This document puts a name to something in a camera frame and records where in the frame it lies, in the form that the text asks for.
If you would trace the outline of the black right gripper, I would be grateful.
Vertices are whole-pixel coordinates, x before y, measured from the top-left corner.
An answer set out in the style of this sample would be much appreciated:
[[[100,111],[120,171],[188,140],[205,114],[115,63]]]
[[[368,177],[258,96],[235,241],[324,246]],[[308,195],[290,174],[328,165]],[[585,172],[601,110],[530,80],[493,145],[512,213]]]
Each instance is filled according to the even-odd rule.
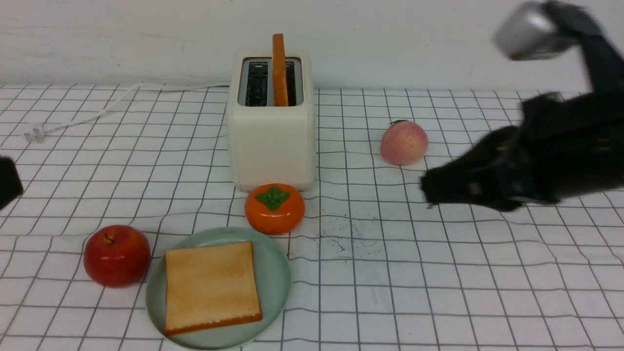
[[[426,202],[479,205],[510,213],[523,202],[554,204],[604,191],[599,147],[604,120],[571,100],[562,100],[558,93],[524,100],[522,113],[514,138],[518,127],[499,128],[451,163],[426,171],[420,178]],[[505,177],[487,166],[507,147],[510,191]]]

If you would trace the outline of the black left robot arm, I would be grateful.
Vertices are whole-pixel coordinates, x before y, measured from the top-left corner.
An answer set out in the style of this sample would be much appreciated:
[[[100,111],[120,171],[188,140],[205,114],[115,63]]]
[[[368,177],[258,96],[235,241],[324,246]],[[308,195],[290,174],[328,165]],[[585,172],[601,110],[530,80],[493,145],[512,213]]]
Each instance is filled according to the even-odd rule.
[[[13,159],[0,156],[0,210],[24,193],[17,166]]]

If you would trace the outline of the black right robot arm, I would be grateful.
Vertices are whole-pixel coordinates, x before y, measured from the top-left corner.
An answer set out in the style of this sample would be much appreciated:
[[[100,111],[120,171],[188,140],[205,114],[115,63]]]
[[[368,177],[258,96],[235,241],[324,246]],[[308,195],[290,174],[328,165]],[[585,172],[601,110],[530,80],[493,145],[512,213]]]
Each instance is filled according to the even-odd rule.
[[[569,100],[540,94],[522,101],[521,110],[521,124],[492,131],[461,157],[428,170],[420,186],[426,202],[506,213],[623,186],[622,91]]]

